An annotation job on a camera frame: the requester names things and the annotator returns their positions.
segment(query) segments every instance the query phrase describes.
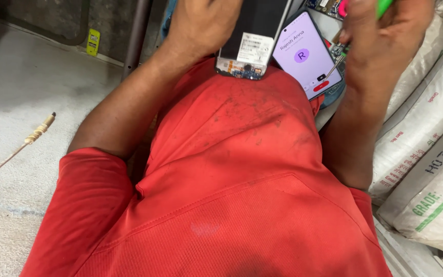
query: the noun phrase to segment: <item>green screwdriver handle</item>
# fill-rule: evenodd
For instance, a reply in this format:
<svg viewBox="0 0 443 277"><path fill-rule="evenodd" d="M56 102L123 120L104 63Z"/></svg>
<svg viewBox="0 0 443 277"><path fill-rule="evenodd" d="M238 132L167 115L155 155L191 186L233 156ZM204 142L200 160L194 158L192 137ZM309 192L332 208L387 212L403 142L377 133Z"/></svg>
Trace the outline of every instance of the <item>green screwdriver handle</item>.
<svg viewBox="0 0 443 277"><path fill-rule="evenodd" d="M391 5L392 0L378 0L377 2L377 19L380 19L385 11L389 8Z"/></svg>

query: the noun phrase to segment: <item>metal pole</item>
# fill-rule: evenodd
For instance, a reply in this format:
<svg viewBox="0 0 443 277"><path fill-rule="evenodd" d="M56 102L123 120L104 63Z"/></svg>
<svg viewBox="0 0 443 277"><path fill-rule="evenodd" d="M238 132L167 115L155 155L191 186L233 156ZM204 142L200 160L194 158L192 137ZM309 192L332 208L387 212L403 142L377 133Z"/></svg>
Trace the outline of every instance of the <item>metal pole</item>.
<svg viewBox="0 0 443 277"><path fill-rule="evenodd" d="M148 25L148 19L150 18L152 2L153 0L138 0L121 81L126 79L139 65L139 57L145 41L146 27Z"/></svg>

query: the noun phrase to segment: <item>incoming call screen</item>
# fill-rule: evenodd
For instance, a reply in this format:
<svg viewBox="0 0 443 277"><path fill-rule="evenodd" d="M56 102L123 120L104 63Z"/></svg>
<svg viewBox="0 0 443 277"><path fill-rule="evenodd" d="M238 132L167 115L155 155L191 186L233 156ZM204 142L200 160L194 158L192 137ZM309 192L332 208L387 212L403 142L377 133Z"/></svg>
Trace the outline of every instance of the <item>incoming call screen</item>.
<svg viewBox="0 0 443 277"><path fill-rule="evenodd" d="M309 99L341 81L336 69L323 82L334 62L308 12L281 30L273 57L285 72L297 79Z"/></svg>

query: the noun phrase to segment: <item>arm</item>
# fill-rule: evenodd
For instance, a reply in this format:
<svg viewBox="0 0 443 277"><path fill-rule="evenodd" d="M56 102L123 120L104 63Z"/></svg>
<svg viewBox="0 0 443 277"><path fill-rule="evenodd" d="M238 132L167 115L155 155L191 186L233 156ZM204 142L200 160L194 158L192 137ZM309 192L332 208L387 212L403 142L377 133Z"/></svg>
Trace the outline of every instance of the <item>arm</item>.
<svg viewBox="0 0 443 277"><path fill-rule="evenodd" d="M128 158L179 79L231 36L241 5L242 0L180 0L162 46L90 112L68 153L95 147Z"/></svg>
<svg viewBox="0 0 443 277"><path fill-rule="evenodd" d="M376 0L350 0L345 43L347 91L321 136L323 164L348 187L367 190L372 157L392 91L433 15L431 0L398 0L376 21Z"/></svg>

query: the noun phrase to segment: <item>cable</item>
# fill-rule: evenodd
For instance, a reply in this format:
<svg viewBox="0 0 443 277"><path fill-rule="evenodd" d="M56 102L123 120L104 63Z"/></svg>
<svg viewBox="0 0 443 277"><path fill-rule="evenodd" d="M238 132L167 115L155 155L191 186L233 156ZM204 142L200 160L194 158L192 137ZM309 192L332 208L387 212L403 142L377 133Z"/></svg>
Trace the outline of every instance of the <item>cable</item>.
<svg viewBox="0 0 443 277"><path fill-rule="evenodd" d="M37 127L37 129L34 130L32 134L30 134L26 139L25 143L22 144L18 149L16 149L13 154L9 155L3 162L0 163L0 168L3 167L9 160L11 160L16 154L20 153L20 151L25 148L27 145L34 143L42 134L44 134L49 127L51 127L51 124L54 122L54 119L56 119L56 113L53 112L52 115L48 116L44 122Z"/></svg>

